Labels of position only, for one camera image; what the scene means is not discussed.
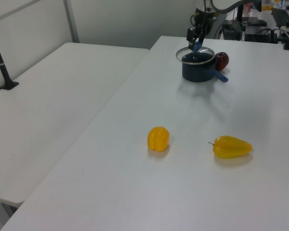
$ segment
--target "equipment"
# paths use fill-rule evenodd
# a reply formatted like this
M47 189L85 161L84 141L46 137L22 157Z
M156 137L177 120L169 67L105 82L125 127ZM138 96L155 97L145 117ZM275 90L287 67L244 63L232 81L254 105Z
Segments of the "equipment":
M5 85L2 87L2 89L11 90L19 84L17 82L13 82L11 80L9 73L8 73L8 70L6 69L5 63L4 63L3 58L1 56L1 53L0 53L0 70L1 70L3 78L5 80Z
M272 15L278 27L286 26L289 22L289 14L286 10L272 8Z

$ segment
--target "pot handle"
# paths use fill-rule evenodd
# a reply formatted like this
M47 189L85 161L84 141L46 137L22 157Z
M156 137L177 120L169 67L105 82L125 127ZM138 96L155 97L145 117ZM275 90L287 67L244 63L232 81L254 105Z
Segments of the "pot handle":
M223 74L221 74L219 71L217 71L215 69L208 70L207 74L208 75L214 75L215 77L217 77L223 83L228 82L228 80L229 80L226 76L224 76Z

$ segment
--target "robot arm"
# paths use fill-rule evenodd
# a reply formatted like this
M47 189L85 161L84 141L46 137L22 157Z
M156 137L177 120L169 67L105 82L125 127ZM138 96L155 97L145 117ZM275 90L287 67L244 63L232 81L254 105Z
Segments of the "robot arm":
M244 3L257 0L210 0L210 3L214 10L218 13L228 13L235 9L237 6ZM186 40L189 42L189 49L194 52L197 52L202 46L202 42L206 35L206 16L201 22L195 22L195 26L189 28L187 31Z
M219 13L228 13L235 7L253 0L210 0L212 7Z

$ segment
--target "white wall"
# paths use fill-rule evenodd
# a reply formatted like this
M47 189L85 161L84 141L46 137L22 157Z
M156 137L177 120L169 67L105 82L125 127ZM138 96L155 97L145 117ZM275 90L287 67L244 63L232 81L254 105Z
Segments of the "white wall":
M71 41L63 0L40 0L0 20L0 52L11 79Z
M150 49L161 35L186 36L202 0L67 0L81 43Z

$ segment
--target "blue pot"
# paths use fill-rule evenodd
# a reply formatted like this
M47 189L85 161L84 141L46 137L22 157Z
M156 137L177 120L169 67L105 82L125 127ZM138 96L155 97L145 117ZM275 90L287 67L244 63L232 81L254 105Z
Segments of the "blue pot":
M190 50L183 48L177 52L177 58L179 54L184 51L190 52ZM214 52L206 47L202 47L199 52L190 52L186 55L182 55L182 76L192 82L205 82L213 77L217 77L221 82L227 82L228 78L222 75L215 69L216 58Z

